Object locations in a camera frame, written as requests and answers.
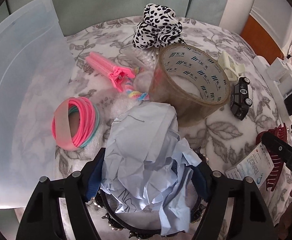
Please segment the dark red hair claw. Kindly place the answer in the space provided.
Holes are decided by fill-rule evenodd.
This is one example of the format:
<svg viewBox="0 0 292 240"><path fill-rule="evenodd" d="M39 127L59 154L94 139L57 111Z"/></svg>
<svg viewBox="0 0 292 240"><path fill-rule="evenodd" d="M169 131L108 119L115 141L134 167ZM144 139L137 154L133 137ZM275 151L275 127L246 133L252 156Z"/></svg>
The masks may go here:
<svg viewBox="0 0 292 240"><path fill-rule="evenodd" d="M286 124L279 125L278 127L269 129L268 132L271 134L277 136L279 139L283 140L284 142L287 142L287 127ZM273 192L278 180L280 179L280 175L283 168L283 161L280 159L280 157L272 152L271 150L268 150L268 153L270 155L270 158L274 164L274 167L272 171L267 176L267 179L265 180L265 189L266 191Z"/></svg>

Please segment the white blue medicine box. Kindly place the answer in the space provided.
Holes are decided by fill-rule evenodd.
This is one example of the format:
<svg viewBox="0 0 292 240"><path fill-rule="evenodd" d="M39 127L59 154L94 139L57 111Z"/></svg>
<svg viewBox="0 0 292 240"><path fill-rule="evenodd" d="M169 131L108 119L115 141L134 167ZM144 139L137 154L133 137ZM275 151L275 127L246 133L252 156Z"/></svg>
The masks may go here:
<svg viewBox="0 0 292 240"><path fill-rule="evenodd" d="M235 180L251 177L257 187L260 188L273 168L274 164L270 154L260 142L243 160L228 169L225 174L227 178Z"/></svg>

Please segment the black toy car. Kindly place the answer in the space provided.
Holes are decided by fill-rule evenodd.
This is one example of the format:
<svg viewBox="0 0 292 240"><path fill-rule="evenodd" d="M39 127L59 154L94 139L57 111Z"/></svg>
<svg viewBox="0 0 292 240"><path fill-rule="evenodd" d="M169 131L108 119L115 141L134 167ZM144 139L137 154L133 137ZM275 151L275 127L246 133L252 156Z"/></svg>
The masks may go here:
<svg viewBox="0 0 292 240"><path fill-rule="evenodd" d="M246 117L252 106L252 100L249 97L249 85L250 80L247 77L239 77L230 97L231 113L241 121Z"/></svg>

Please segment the cream hair claw clip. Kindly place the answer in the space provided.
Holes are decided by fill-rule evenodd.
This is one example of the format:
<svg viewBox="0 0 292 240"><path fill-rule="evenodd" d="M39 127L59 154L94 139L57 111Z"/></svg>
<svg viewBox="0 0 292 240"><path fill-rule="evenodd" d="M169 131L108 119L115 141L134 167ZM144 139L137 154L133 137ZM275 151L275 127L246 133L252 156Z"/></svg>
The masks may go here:
<svg viewBox="0 0 292 240"><path fill-rule="evenodd" d="M237 81L246 71L245 65L237 63L226 51L221 53L217 62L224 70L229 81Z"/></svg>

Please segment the light blue paper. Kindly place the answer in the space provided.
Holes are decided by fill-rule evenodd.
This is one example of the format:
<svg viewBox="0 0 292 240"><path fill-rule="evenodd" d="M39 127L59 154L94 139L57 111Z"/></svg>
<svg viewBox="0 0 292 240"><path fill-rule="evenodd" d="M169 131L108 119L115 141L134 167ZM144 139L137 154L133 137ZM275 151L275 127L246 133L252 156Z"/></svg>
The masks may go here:
<svg viewBox="0 0 292 240"><path fill-rule="evenodd" d="M200 157L178 133L167 103L149 102L117 117L106 143L102 190L118 201L116 214L157 210L160 234L188 231L186 187Z"/></svg>

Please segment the brown packing tape roll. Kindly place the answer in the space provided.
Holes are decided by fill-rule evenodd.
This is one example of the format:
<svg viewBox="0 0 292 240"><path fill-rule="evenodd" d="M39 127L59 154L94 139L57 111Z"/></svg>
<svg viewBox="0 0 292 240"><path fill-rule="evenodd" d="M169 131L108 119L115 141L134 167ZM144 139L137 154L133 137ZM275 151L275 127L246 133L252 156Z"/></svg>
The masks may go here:
<svg viewBox="0 0 292 240"><path fill-rule="evenodd" d="M181 127L194 126L227 104L230 82L221 66L206 52L187 45L162 48L149 87L149 98L168 103Z"/></svg>

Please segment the black white leopard scrunchie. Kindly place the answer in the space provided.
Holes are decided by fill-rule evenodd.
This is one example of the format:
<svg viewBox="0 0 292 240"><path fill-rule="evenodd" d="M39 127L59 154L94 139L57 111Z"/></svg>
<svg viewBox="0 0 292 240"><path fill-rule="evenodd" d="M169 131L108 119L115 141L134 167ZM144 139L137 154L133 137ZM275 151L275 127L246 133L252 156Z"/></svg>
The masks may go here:
<svg viewBox="0 0 292 240"><path fill-rule="evenodd" d="M182 24L170 7L149 3L144 7L143 20L136 26L132 45L139 49L162 48L184 43Z"/></svg>

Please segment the clear plastic storage bin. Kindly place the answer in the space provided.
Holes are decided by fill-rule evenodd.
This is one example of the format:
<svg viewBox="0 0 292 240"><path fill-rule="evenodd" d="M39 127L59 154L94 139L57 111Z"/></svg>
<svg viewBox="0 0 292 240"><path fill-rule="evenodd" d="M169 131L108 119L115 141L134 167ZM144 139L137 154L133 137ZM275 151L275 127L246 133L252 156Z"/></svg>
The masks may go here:
<svg viewBox="0 0 292 240"><path fill-rule="evenodd" d="M74 59L53 0L34 0L0 23L0 209L26 206L54 176L53 113Z"/></svg>

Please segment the pink hair roller clip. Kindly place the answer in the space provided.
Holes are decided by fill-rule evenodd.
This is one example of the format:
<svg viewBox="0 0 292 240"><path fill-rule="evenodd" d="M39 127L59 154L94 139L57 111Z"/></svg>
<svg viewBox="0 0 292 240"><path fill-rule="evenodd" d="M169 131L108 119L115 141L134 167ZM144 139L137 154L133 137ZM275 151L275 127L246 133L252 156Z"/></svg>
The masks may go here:
<svg viewBox="0 0 292 240"><path fill-rule="evenodd" d="M90 67L107 77L119 92L123 92L122 82L125 78L135 78L131 68L119 66L100 53L90 52L85 60Z"/></svg>

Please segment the floral fleece blanket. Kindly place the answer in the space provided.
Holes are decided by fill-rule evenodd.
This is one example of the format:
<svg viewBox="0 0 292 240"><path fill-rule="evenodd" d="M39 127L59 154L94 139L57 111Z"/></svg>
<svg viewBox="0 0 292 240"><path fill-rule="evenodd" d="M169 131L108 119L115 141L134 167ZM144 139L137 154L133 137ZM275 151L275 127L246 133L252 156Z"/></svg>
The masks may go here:
<svg viewBox="0 0 292 240"><path fill-rule="evenodd" d="M132 35L140 21L139 16L110 20L67 36L75 67L66 96L89 98L98 106L102 122L97 136L86 148L75 152L56 150L54 163L58 178L67 177L92 160L105 145L113 119L136 105L135 100L112 89L109 80L92 70L85 57L96 51L122 66L131 66L132 61L124 50L131 45ZM224 172L251 152L258 133L277 127L282 120L270 89L253 65L255 54L241 37L190 18L182 17L180 22L182 37L187 44L200 48L214 59L226 51L236 62L245 65L246 75L251 81L249 94L253 104L243 121L234 118L230 107L225 105L197 125L179 130L180 136L186 138L193 149L200 149L207 156L212 169Z"/></svg>

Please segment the bag of cotton swabs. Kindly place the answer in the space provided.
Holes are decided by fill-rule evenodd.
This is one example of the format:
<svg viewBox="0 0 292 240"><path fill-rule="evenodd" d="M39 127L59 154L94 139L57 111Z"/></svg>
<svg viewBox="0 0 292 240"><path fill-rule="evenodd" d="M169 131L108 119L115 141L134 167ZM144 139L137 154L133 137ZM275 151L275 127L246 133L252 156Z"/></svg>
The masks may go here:
<svg viewBox="0 0 292 240"><path fill-rule="evenodd" d="M136 66L154 71L158 61L159 48L139 49L129 47L124 51L124 55Z"/></svg>

